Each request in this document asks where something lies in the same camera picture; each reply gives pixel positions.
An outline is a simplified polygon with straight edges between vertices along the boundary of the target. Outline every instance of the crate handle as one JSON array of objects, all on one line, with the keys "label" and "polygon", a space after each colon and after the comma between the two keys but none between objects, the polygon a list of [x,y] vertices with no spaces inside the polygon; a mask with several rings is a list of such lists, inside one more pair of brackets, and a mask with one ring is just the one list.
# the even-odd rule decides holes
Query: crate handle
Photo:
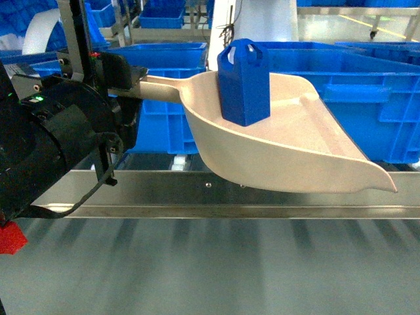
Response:
[{"label": "crate handle", "polygon": [[325,102],[384,103],[391,89],[383,85],[326,84],[320,95]]}]

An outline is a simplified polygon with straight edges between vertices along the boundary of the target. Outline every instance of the scoop handle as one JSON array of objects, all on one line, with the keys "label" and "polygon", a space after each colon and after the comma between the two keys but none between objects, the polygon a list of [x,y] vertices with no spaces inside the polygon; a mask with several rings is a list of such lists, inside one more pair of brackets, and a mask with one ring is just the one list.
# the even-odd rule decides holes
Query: scoop handle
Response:
[{"label": "scoop handle", "polygon": [[182,103],[179,88],[181,79],[169,79],[166,77],[146,76],[129,91],[109,90],[113,95],[139,98],[142,100],[160,100],[162,102]]}]

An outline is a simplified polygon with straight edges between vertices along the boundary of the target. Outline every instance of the gray floor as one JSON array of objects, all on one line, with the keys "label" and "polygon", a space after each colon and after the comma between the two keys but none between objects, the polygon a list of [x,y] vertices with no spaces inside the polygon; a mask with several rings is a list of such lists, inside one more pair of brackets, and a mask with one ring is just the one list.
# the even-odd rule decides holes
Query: gray floor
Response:
[{"label": "gray floor", "polygon": [[420,314],[418,220],[23,220],[25,314]]},{"label": "gray floor", "polygon": [[[374,16],[349,17],[371,25],[375,20]],[[403,35],[409,19],[404,16],[384,16],[379,23],[379,27]],[[371,41],[369,36],[371,27],[346,20],[341,16],[299,16],[298,27],[300,41],[321,41],[324,43],[334,43],[336,41]],[[420,40],[420,27],[417,28],[413,39]],[[404,39],[383,31],[378,31],[374,41],[404,41]]]}]

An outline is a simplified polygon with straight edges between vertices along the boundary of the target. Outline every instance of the blue block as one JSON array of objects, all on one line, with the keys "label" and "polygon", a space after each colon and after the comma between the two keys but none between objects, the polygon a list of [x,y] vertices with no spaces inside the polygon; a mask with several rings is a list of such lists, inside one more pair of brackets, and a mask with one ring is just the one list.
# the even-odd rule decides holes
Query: blue block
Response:
[{"label": "blue block", "polygon": [[[234,50],[234,62],[229,52]],[[248,126],[270,116],[268,51],[249,39],[233,41],[217,57],[222,115]]]}]

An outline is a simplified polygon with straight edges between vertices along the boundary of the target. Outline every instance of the metal shelf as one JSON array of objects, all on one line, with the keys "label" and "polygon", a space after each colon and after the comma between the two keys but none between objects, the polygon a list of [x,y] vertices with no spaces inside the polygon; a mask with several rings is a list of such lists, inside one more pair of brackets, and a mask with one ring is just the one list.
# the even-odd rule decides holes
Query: metal shelf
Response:
[{"label": "metal shelf", "polygon": [[[292,194],[243,188],[213,173],[116,171],[119,184],[103,186],[72,217],[111,218],[420,218],[420,173],[390,172],[399,193]],[[72,171],[36,205],[64,211],[96,182],[93,171]]]}]

